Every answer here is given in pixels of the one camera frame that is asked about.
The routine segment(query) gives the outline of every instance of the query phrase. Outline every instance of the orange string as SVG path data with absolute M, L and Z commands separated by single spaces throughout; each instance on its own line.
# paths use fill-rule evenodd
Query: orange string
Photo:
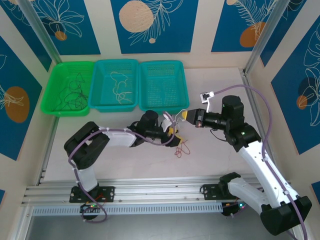
M 187 155 L 189 155 L 189 154 L 191 153 L 191 152 L 190 152 L 190 149 L 189 149 L 188 146 L 186 145 L 186 142 L 187 142 L 187 141 L 188 141 L 188 140 L 183 141 L 183 142 L 180 144 L 181 147 L 179 147 L 179 146 L 175 147 L 175 153 L 174 153 L 174 155 L 176 155 L 177 158 L 181 158 L 181 157 L 182 157 L 182 153 L 187 154 Z M 187 152 L 183 150 L 183 145 L 186 147 Z

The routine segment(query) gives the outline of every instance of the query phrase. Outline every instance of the beige circle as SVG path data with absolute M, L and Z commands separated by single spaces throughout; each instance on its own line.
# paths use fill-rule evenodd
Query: beige circle
M 234 5 L 236 2 L 238 2 L 238 0 L 226 0 L 226 4 L 228 5 Z
M 151 9 L 142 1 L 128 1 L 119 12 L 121 25 L 131 33 L 140 33 L 154 23 Z
M 14 5 L 18 5 L 16 0 L 8 0 L 10 3 L 14 4 Z

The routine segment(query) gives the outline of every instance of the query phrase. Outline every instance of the white floor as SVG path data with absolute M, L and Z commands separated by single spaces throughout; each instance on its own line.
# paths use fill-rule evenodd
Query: white floor
M 206 108 L 200 101 L 200 93 L 218 91 L 242 84 L 238 68 L 186 69 L 190 107 Z M 237 95 L 244 104 L 245 121 L 256 129 L 256 122 L 244 88 L 235 88 L 215 97 L 214 111 L 221 112 L 222 97 Z M 45 181 L 74 180 L 75 176 L 67 161 L 65 142 L 85 123 L 94 121 L 101 127 L 125 128 L 140 120 L 143 112 L 137 106 L 133 112 L 100 113 L 91 109 L 84 117 L 62 117 L 59 120 Z M 138 147 L 106 147 L 94 164 L 98 179 L 138 179 L 223 175 L 230 172 L 252 174 L 249 165 L 233 147 L 211 135 L 209 128 L 195 128 L 188 122 L 180 124 L 180 133 L 187 141 L 191 154 L 175 156 L 176 149 L 144 143 Z M 221 131 L 216 132 L 224 138 Z

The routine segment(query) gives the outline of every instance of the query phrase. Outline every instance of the purple cable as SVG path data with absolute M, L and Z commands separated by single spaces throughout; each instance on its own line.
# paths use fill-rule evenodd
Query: purple cable
M 263 157 L 263 159 L 266 159 L 266 153 L 265 153 L 266 144 L 267 144 L 267 142 L 268 142 L 268 138 L 269 138 L 269 135 L 270 135 L 270 132 L 271 132 L 271 127 L 272 127 L 273 119 L 272 119 L 272 111 L 271 111 L 270 105 L 269 105 L 267 99 L 265 98 L 265 96 L 263 96 L 263 94 L 262 94 L 259 90 L 257 90 L 256 88 L 254 88 L 254 87 L 252 87 L 252 86 L 243 85 L 243 84 L 237 84 L 237 85 L 233 85 L 233 86 L 227 87 L 227 88 L 225 88 L 225 89 L 222 89 L 222 90 L 220 90 L 220 91 L 215 92 L 214 94 L 217 95 L 217 94 L 223 93 L 223 92 L 225 92 L 225 91 L 228 91 L 228 90 L 230 90 L 230 89 L 240 88 L 240 87 L 241 87 L 241 88 L 250 89 L 250 90 L 256 92 L 256 93 L 262 98 L 262 100 L 264 101 L 264 103 L 265 103 L 265 105 L 266 105 L 266 107 L 267 107 L 267 109 L 268 109 L 268 112 L 269 112 L 269 126 L 268 126 L 268 130 L 266 131 L 265 138 L 264 138 L 264 140 L 262 141 L 262 148 L 261 148 L 262 157 Z M 270 165 L 270 163 L 269 163 L 267 160 L 265 160 L 264 162 L 265 162 L 265 164 L 267 165 L 267 167 L 269 168 L 269 170 L 272 172 L 272 174 L 274 175 L 274 177 L 276 178 L 276 180 L 278 181 L 278 183 L 280 184 L 282 190 L 283 190 L 284 192 L 286 192 L 286 191 L 287 191 L 286 186 L 282 183 L 280 177 L 277 175 L 277 173 L 275 172 L 275 170 L 273 169 L 273 167 Z M 293 208 L 294 208 L 294 210 L 295 210 L 295 212 L 296 212 L 296 214 L 297 214 L 297 216 L 298 216 L 298 219 L 299 219 L 299 221 L 300 221 L 301 228 L 302 228 L 302 231 L 303 231 L 303 238 L 304 238 L 304 240 L 308 240 L 306 226 L 305 226 L 304 220 L 303 220 L 303 218 L 302 218 L 302 216 L 301 216 L 301 214 L 300 214 L 300 212 L 299 212 L 299 209 L 298 209 L 295 201 L 294 201 L 293 198 L 291 197 L 291 195 L 288 193 L 286 196 L 287 196 L 288 199 L 290 200 L 290 202 L 291 202 L 291 204 L 292 204 L 292 206 L 293 206 Z
M 170 143 L 174 137 L 175 137 L 175 134 L 176 134 L 176 123 L 174 122 L 173 118 L 170 116 L 169 113 L 167 113 L 166 111 L 164 112 L 164 114 L 169 118 L 169 120 L 173 123 L 173 134 L 171 136 L 171 138 L 167 141 L 167 142 L 164 142 L 164 143 L 155 143 L 149 139 L 147 139 L 146 137 L 140 135 L 139 133 L 136 133 L 136 132 L 133 132 L 133 131 L 130 131 L 130 130 L 124 130 L 124 129 L 101 129 L 101 130 L 98 130 L 98 131 L 95 131 L 93 132 L 92 134 L 90 134 L 89 136 L 87 136 L 84 140 L 82 140 L 82 142 L 79 143 L 78 146 L 75 147 L 75 149 L 71 152 L 69 158 L 68 158 L 68 163 L 73 167 L 73 171 L 74 171 L 74 175 L 75 175 L 75 179 L 76 179 L 76 182 L 78 183 L 80 189 L 84 192 L 84 194 L 92 201 L 94 202 L 104 213 L 104 218 L 102 220 L 98 220 L 98 221 L 88 221 L 85 219 L 84 217 L 84 214 L 85 212 L 87 212 L 90 208 L 86 208 L 82 214 L 81 214 L 81 217 L 83 219 L 84 222 L 86 223 L 90 223 L 90 224 L 99 224 L 99 223 L 102 223 L 104 222 L 105 220 L 107 220 L 107 211 L 104 209 L 104 207 L 98 203 L 93 197 L 90 196 L 90 194 L 84 189 L 84 187 L 82 186 L 81 182 L 80 182 L 80 178 L 79 178 L 79 175 L 78 175 L 78 172 L 77 172 L 77 166 L 72 162 L 72 158 L 73 156 L 75 155 L 75 153 L 79 150 L 79 148 L 85 144 L 86 141 L 90 140 L 93 136 L 97 135 L 97 134 L 100 134 L 100 133 L 103 133 L 103 132 L 126 132 L 126 133 L 129 133 L 129 134 L 132 134 L 132 135 L 136 135 L 140 138 L 142 138 L 143 140 L 145 140 L 146 142 L 152 144 L 152 145 L 156 145 L 156 146 L 164 146 L 164 145 L 167 145 L 168 143 Z

